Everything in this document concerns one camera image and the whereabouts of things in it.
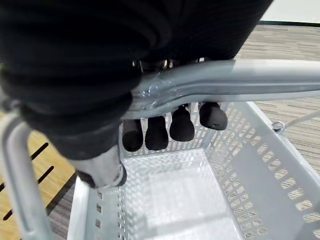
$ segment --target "basket handle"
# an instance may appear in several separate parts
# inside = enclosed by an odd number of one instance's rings
[[[146,74],[123,119],[148,118],[191,102],[246,102],[320,96],[320,62],[205,61]]]

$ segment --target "gray plastic shopping basket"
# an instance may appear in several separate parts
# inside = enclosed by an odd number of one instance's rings
[[[125,151],[119,139],[126,184],[96,190],[77,178],[68,240],[320,239],[320,177],[283,135],[285,125],[272,123],[253,102],[245,102],[319,96],[320,64],[309,62],[314,65],[306,70],[306,62],[238,63],[244,65],[210,62],[150,75],[132,91],[125,118],[144,117],[144,134],[147,117],[167,113],[169,128],[168,112],[192,103],[195,137],[189,142],[169,139],[160,151],[143,145],[137,152]],[[222,102],[226,130],[200,125],[196,102],[202,101]],[[25,239],[51,239],[36,183],[28,183],[27,190],[19,186],[33,175],[30,161],[17,166],[15,160],[26,159],[27,153],[13,152],[21,145],[13,139],[26,141],[30,131],[18,119],[8,120],[1,142],[11,200]],[[29,175],[17,176],[17,168]],[[28,225],[26,216],[33,217]]]

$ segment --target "basket bottom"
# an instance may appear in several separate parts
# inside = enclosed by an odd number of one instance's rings
[[[123,162],[127,182],[117,193],[120,216],[114,221],[121,220],[118,226],[122,228],[118,238],[241,239],[202,149],[133,157]],[[110,215],[104,217],[112,221]]]

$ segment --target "wall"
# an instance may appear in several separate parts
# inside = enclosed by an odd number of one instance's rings
[[[273,0],[261,20],[320,24],[320,0]]]

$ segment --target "floor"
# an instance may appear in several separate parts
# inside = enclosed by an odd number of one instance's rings
[[[258,25],[236,59],[291,59],[320,61],[320,27]],[[320,107],[320,97],[257,102],[272,121],[287,122]],[[287,129],[285,135],[320,175],[320,117]],[[48,206],[57,240],[65,240],[76,177]]]

